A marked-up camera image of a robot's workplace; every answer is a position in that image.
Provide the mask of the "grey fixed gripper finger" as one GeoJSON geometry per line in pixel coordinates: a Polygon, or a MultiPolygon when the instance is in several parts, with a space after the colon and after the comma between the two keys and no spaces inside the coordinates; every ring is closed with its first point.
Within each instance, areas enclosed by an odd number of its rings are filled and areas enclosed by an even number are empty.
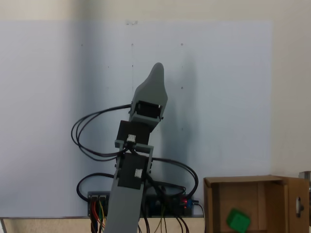
{"type": "Polygon", "coordinates": [[[156,63],[146,80],[135,90],[133,101],[167,101],[164,84],[164,66],[156,63]]]}

